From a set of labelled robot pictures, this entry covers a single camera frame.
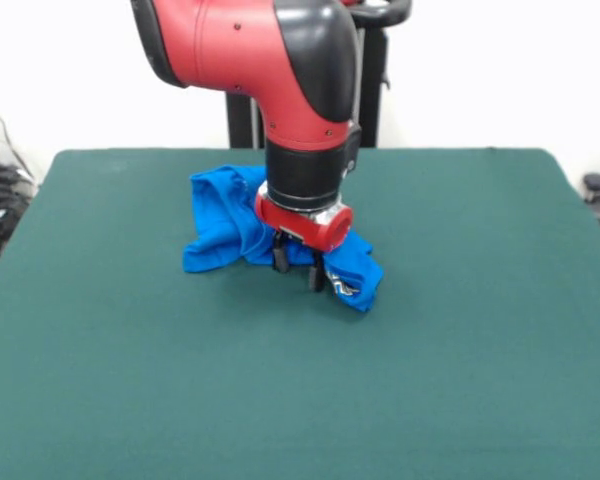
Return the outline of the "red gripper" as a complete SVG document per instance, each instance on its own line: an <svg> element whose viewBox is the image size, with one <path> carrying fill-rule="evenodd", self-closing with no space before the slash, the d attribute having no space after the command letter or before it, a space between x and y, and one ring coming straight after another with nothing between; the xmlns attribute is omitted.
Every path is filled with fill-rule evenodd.
<svg viewBox="0 0 600 480"><path fill-rule="evenodd" d="M322 252L329 253L344 242L353 224L353 209L338 200L334 205L314 212L292 211L275 204L266 193L258 192L255 212L274 231L272 255L273 268L277 272L287 273L290 269L286 239L319 251L312 253L309 289L315 293L323 291L326 274Z"/></svg>

